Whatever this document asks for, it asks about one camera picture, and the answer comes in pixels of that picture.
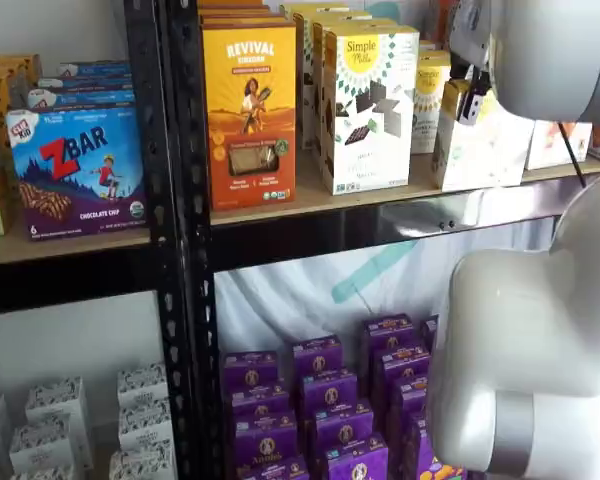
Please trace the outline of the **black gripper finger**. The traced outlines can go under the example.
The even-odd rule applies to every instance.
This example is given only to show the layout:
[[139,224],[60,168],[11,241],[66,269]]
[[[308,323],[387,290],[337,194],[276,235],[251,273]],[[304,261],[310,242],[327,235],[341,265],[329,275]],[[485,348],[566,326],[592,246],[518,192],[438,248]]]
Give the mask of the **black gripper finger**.
[[490,75],[476,66],[470,67],[471,77],[466,92],[458,107],[457,121],[460,124],[475,124],[485,96],[491,89]]

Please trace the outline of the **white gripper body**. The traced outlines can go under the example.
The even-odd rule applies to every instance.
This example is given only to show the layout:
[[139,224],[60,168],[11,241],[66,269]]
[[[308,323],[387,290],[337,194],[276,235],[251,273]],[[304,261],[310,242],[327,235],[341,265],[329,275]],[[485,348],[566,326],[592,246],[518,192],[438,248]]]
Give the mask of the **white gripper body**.
[[460,0],[455,5],[449,45],[451,51],[477,68],[489,66],[491,2]]

